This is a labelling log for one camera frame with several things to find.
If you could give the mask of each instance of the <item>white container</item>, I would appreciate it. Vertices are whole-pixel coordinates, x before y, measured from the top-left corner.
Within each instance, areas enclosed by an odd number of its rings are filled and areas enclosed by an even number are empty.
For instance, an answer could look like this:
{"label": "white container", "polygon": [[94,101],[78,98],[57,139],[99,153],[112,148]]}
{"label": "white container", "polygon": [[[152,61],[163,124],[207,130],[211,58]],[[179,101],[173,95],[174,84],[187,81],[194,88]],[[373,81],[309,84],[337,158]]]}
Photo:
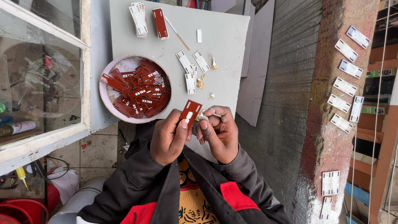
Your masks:
{"label": "white container", "polygon": [[72,196],[47,224],[76,224],[77,213],[86,205],[94,202],[94,197],[102,192],[105,177],[94,177],[88,180],[84,187],[80,188]]}
{"label": "white container", "polygon": [[[154,61],[151,58],[141,56],[141,55],[126,55],[126,56],[117,58],[117,59],[113,60],[111,63],[109,63],[105,67],[105,69],[103,70],[102,73],[109,74],[110,71],[112,71],[116,68],[119,69],[120,72],[135,71],[135,69],[140,65],[143,58],[153,61],[161,69],[163,69],[164,73],[166,74],[166,76],[168,78],[168,81],[170,82],[170,77],[167,74],[167,71],[164,70],[164,68],[159,63],[157,63],[156,61]],[[167,108],[169,107],[170,102],[172,100],[172,97],[173,97],[173,87],[170,82],[170,88],[171,88],[170,100],[169,100],[169,103],[167,104],[166,108],[163,111],[161,111],[159,114],[157,114],[151,118],[141,118],[141,119],[137,119],[134,117],[128,118],[124,114],[119,112],[116,108],[114,108],[114,106],[113,106],[113,102],[116,100],[116,98],[118,98],[120,96],[119,92],[114,91],[112,87],[107,86],[105,83],[102,83],[102,82],[99,82],[99,83],[100,83],[99,84],[99,86],[100,86],[99,93],[101,95],[102,102],[105,104],[106,108],[113,115],[115,115],[117,118],[121,119],[122,121],[133,123],[133,124],[143,124],[143,123],[147,123],[147,122],[150,122],[150,121],[153,121],[153,120],[159,118],[167,110]]]}

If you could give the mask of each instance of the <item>glass window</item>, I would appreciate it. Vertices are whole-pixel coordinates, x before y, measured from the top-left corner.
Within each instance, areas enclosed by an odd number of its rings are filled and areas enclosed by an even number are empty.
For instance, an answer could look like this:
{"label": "glass window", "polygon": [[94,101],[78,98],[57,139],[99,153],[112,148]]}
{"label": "glass window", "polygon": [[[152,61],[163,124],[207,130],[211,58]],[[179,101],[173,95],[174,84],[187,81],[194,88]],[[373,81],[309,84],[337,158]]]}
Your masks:
{"label": "glass window", "polygon": [[81,121],[81,63],[80,48],[0,10],[0,145]]}
{"label": "glass window", "polygon": [[80,39],[80,0],[11,0]]}

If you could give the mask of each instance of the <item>white window frame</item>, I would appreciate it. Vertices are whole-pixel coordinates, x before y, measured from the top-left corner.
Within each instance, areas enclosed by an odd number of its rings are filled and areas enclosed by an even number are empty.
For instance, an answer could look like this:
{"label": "white window frame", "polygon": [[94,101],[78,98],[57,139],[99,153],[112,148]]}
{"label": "white window frame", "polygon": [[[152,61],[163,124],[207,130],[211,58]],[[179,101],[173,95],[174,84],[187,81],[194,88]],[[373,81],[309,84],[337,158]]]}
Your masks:
{"label": "white window frame", "polygon": [[84,62],[81,122],[0,146],[0,175],[29,164],[90,134],[90,0],[81,0],[81,4],[82,39],[80,40],[21,6],[9,0],[0,0],[0,9],[79,47]]}

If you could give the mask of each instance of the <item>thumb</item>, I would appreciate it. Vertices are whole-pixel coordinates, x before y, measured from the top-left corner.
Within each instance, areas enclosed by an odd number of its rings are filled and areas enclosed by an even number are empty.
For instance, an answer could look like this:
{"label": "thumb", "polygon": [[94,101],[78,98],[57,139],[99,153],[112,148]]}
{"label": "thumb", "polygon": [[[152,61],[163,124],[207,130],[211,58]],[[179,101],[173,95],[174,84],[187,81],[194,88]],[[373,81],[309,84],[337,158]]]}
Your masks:
{"label": "thumb", "polygon": [[171,153],[181,153],[184,148],[185,141],[188,137],[188,127],[185,119],[181,120],[176,129],[176,135],[172,143],[170,144],[170,152]]}
{"label": "thumb", "polygon": [[222,146],[221,140],[218,138],[214,128],[210,124],[210,122],[203,120],[200,121],[200,128],[202,129],[203,136],[206,138],[210,145],[210,149],[216,149]]}

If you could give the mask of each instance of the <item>yellow printed shirt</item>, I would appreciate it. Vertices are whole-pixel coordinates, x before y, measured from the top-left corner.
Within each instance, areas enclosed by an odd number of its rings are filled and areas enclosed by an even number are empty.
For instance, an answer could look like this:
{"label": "yellow printed shirt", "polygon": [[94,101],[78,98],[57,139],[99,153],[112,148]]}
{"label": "yellow printed shirt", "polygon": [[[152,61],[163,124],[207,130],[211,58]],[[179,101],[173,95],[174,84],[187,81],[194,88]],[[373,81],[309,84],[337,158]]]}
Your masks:
{"label": "yellow printed shirt", "polygon": [[202,190],[196,183],[187,160],[179,166],[179,224],[219,224]]}

